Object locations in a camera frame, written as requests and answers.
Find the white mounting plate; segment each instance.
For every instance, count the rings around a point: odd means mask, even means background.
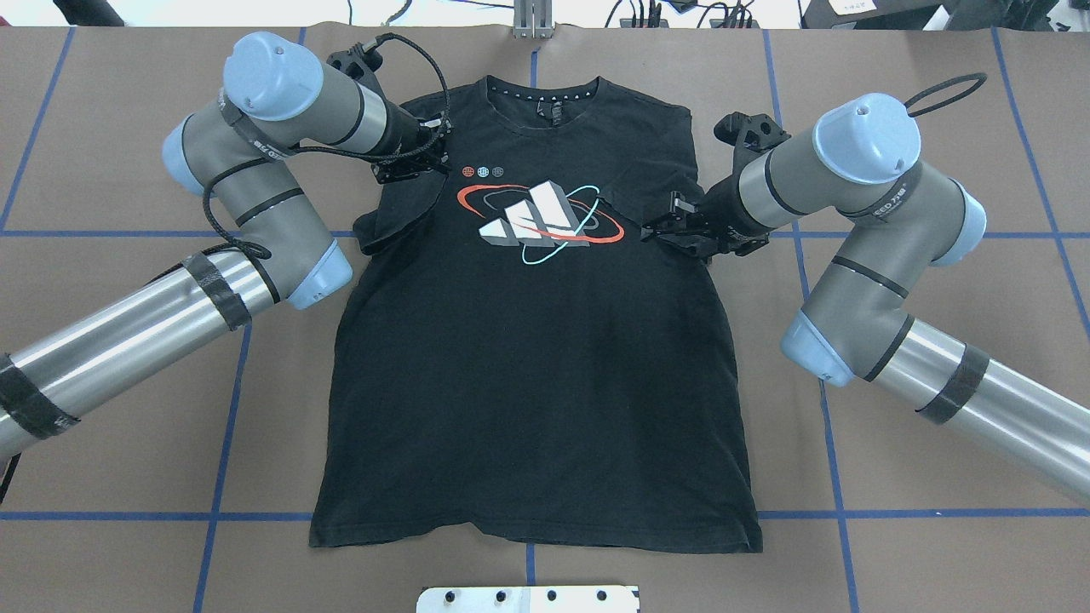
[[[416,613],[561,612],[640,613],[640,588],[634,586],[428,588],[416,600]]]

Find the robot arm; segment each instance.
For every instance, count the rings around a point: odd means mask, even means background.
[[[1090,506],[1090,410],[906,313],[927,267],[983,237],[980,203],[919,159],[904,104],[869,94],[791,137],[767,116],[734,113],[716,136],[735,175],[695,204],[675,196],[644,238],[690,235],[744,255],[773,229],[835,207],[855,228],[785,334],[784,353],[837,386],[873,382],[949,428],[1034,470]]]
[[[228,242],[21,351],[0,353],[0,458],[64,432],[282,298],[305,309],[351,280],[348,261],[281,160],[328,151],[294,146],[313,139],[374,161],[379,182],[445,169],[446,117],[419,121],[387,100],[374,77],[382,61],[375,47],[395,37],[335,53],[329,64],[269,33],[239,40],[219,98],[182,121],[162,147],[171,176],[204,195]],[[211,217],[214,189],[240,238]]]

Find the silver tube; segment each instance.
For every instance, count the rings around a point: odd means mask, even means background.
[[[956,387],[947,384],[964,353],[964,342],[917,320],[874,383],[922,409]],[[1090,508],[1090,410],[995,360],[960,408],[957,392],[948,396],[945,425]]]
[[[225,251],[208,260],[251,315],[272,305],[265,281],[245,255]],[[78,418],[228,329],[193,276],[180,268],[12,353],[11,360],[58,408]],[[0,411],[0,457],[37,441]]]

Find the graphic print on shirt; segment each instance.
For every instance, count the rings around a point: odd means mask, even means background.
[[[594,190],[593,204],[571,197],[583,190]],[[499,213],[500,217],[481,226],[477,233],[484,241],[497,247],[521,245],[522,262],[534,265],[547,261],[566,247],[607,244],[625,238],[625,228],[598,209],[597,191],[594,185],[583,185],[565,193],[553,181],[529,189],[514,184],[470,185],[458,192],[458,202],[483,219],[488,219],[488,216],[477,207]],[[508,202],[523,194],[529,197],[523,196],[513,204],[501,206],[493,201],[501,194],[514,194],[506,196]],[[550,248],[554,251],[541,260],[528,261],[528,247]]]

